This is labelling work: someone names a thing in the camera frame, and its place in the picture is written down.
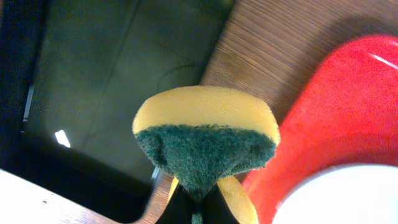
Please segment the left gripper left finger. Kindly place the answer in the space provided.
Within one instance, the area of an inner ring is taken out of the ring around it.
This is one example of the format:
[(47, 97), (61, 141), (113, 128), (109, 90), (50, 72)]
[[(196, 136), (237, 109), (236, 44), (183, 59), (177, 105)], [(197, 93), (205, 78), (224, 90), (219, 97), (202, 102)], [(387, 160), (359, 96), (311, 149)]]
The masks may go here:
[(181, 185), (177, 185), (155, 224), (191, 224), (193, 213), (197, 209), (198, 202), (192, 199)]

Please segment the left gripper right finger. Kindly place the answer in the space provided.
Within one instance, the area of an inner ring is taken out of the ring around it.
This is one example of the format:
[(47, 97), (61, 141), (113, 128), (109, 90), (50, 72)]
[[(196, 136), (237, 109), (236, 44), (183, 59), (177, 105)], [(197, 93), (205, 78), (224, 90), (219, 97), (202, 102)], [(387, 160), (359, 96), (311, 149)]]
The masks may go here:
[(215, 185), (200, 202), (203, 224), (239, 224)]

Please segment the green and yellow sponge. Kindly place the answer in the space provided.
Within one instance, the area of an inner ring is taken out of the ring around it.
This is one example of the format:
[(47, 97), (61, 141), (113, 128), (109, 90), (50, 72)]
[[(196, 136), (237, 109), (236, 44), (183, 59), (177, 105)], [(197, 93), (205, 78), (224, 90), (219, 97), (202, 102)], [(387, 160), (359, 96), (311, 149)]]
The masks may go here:
[(177, 185), (198, 202), (192, 223), (203, 223), (200, 202), (215, 185), (239, 223), (257, 223), (236, 176), (264, 167), (280, 143), (263, 100), (217, 86), (175, 88), (142, 104), (132, 132), (153, 165), (173, 177), (168, 202)]

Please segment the white plate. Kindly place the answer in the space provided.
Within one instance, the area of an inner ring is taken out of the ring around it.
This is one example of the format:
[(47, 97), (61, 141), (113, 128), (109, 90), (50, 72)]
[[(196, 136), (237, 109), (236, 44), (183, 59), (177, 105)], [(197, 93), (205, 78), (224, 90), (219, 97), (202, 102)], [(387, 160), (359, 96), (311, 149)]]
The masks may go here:
[(355, 164), (318, 173), (286, 196), (273, 222), (397, 224), (397, 167)]

